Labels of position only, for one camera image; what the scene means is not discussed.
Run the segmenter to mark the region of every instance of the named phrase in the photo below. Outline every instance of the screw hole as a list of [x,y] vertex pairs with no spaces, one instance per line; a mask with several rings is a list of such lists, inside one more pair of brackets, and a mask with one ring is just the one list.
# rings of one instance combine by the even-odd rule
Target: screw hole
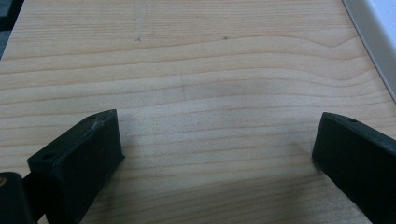
[[49,159],[53,158],[54,156],[55,156],[54,153],[48,153],[48,154],[45,154],[45,155],[43,156],[43,159],[44,159],[44,160],[49,160]]

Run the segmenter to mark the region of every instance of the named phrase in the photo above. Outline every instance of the black object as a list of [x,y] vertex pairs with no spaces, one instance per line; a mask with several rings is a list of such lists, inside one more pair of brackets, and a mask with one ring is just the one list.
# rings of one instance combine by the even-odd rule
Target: black object
[[396,141],[323,113],[312,158],[373,223],[396,223]]
[[79,223],[123,159],[117,111],[85,118],[29,158],[23,180],[0,174],[0,222]]
[[12,0],[8,13],[5,17],[0,17],[0,32],[10,31],[14,28],[24,0]]

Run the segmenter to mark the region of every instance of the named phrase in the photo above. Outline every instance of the wooden surface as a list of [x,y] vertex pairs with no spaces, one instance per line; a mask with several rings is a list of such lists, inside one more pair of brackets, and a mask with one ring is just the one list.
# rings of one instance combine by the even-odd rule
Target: wooden surface
[[27,175],[111,108],[126,160],[83,223],[369,223],[313,166],[318,122],[396,136],[341,0],[26,0],[0,62],[0,171]]

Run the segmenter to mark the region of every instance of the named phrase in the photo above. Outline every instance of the light wood tabletop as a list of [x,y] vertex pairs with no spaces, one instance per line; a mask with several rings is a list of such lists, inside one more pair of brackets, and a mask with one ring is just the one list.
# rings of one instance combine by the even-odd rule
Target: light wood tabletop
[[0,172],[112,108],[126,159],[83,223],[370,223],[311,161],[320,116],[396,137],[341,0],[26,0]]

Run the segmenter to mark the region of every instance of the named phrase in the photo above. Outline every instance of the black clamp jaw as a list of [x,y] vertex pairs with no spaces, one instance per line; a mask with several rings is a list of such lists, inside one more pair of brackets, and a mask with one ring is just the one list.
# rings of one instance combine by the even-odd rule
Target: black clamp jaw
[[341,115],[323,113],[313,161],[370,221],[396,223],[396,141]]
[[28,159],[31,173],[0,173],[0,222],[79,223],[124,159],[116,110],[91,115]]

